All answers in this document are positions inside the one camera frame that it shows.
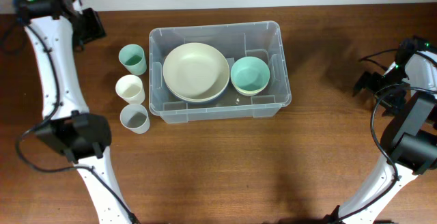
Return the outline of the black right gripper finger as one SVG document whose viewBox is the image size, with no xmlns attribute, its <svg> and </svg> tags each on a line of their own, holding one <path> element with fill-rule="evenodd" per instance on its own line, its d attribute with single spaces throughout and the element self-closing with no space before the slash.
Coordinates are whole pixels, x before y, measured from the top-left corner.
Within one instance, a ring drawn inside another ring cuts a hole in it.
<svg viewBox="0 0 437 224">
<path fill-rule="evenodd" d="M 353 87 L 353 96 L 356 96 L 362 89 L 375 94 L 384 85 L 383 76 L 377 72 L 364 72 Z"/>
<path fill-rule="evenodd" d="M 374 90 L 373 96 L 376 101 L 381 100 L 380 104 L 375 105 L 373 110 L 377 111 L 379 107 L 383 107 L 382 116 L 397 115 L 406 104 L 407 91 L 404 89 L 380 89 Z"/>
</svg>

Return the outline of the beige bowl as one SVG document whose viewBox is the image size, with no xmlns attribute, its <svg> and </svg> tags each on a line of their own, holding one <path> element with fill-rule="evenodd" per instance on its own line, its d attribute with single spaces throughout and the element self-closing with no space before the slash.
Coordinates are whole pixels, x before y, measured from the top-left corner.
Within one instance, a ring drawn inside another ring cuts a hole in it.
<svg viewBox="0 0 437 224">
<path fill-rule="evenodd" d="M 220 51 L 193 42 L 178 46 L 168 54 L 163 78 L 167 87 L 191 98 L 211 87 L 224 86 L 230 78 L 230 69 Z"/>
<path fill-rule="evenodd" d="M 193 103 L 193 104 L 204 104 L 204 103 L 210 103 L 214 102 L 215 100 L 221 98 L 223 95 L 226 94 L 227 88 L 229 87 L 230 80 L 226 82 L 226 84 L 220 88 L 211 87 L 210 89 L 207 89 L 204 92 L 201 92 L 200 94 L 195 94 L 193 97 L 184 96 L 180 93 L 177 93 L 175 90 L 168 87 L 169 91 L 178 99 Z"/>
</svg>

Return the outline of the mint green bowl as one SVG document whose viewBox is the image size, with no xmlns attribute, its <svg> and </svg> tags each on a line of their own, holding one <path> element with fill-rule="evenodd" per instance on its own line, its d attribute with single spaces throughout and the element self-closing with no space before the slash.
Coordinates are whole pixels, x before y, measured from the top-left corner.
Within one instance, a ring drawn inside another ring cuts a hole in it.
<svg viewBox="0 0 437 224">
<path fill-rule="evenodd" d="M 267 87 L 270 69 L 266 62 L 257 57 L 243 57 L 237 60 L 230 72 L 234 87 L 253 91 Z"/>
</svg>

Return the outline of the dark blue bowl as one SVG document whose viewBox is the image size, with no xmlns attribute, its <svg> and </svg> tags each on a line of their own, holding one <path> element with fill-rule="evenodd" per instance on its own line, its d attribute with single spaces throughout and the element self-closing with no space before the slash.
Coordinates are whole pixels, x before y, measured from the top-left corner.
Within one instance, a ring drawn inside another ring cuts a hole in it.
<svg viewBox="0 0 437 224">
<path fill-rule="evenodd" d="M 179 100 L 183 101 L 183 102 L 187 102 L 189 104 L 211 104 L 214 102 L 218 102 L 220 99 L 222 99 L 227 93 L 227 89 L 223 90 L 223 92 L 221 92 L 217 97 L 211 99 L 211 100 L 207 100 L 207 101 L 202 101 L 202 102 L 194 102 L 194 101 L 188 101 L 188 100 L 184 100 L 182 98 L 178 98 Z"/>
</svg>

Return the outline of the white bowl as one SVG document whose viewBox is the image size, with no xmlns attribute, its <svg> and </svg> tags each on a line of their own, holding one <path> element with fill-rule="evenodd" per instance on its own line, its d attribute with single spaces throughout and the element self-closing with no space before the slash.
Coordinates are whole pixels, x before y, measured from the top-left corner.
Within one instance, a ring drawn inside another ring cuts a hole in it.
<svg viewBox="0 0 437 224">
<path fill-rule="evenodd" d="M 259 93 L 250 93 L 250 94 L 239 92 L 239 94 L 242 95 L 242 96 L 247 96 L 247 97 L 264 95 L 263 92 L 259 92 Z"/>
</svg>

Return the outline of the yellow bowl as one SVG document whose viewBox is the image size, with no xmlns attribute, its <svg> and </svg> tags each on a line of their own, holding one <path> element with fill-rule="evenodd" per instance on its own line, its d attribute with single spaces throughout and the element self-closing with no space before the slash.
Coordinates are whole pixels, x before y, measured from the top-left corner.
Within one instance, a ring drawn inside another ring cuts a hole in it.
<svg viewBox="0 0 437 224">
<path fill-rule="evenodd" d="M 241 93 L 248 93 L 248 94 L 250 94 L 250 93 L 259 93 L 259 92 L 262 92 L 262 91 L 265 90 L 265 87 L 261 88 L 261 89 L 256 89 L 256 90 L 253 90 L 253 91 L 248 91 L 248 90 L 240 89 L 239 87 L 235 87 L 235 89 L 236 89 L 236 91 L 238 93 L 241 92 Z"/>
</svg>

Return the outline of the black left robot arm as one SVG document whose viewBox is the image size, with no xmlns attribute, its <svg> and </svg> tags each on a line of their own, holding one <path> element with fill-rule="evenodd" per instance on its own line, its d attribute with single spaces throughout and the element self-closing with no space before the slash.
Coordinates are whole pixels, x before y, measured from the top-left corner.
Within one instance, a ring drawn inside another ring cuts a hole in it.
<svg viewBox="0 0 437 224">
<path fill-rule="evenodd" d="M 110 159 L 111 130 L 107 119 L 90 113 L 79 85 L 74 51 L 106 36 L 98 13 L 80 0 L 13 0 L 16 14 L 36 56 L 43 94 L 42 121 L 33 133 L 69 167 L 34 165 L 15 143 L 18 157 L 39 172 L 77 171 L 89 191 L 100 223 L 138 223 L 122 198 Z"/>
</svg>

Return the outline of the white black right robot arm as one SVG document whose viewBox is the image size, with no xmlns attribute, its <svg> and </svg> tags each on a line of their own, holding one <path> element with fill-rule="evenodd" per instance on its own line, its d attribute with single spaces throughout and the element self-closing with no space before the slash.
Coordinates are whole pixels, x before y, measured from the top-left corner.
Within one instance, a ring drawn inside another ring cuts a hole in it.
<svg viewBox="0 0 437 224">
<path fill-rule="evenodd" d="M 356 194 L 337 206 L 324 223 L 377 223 L 378 215 L 408 183 L 436 169 L 436 136 L 422 129 L 436 125 L 436 47 L 413 36 L 395 48 L 384 74 L 364 72 L 354 86 L 366 89 L 392 120 L 381 137 L 370 118 L 372 139 L 381 155 Z"/>
</svg>

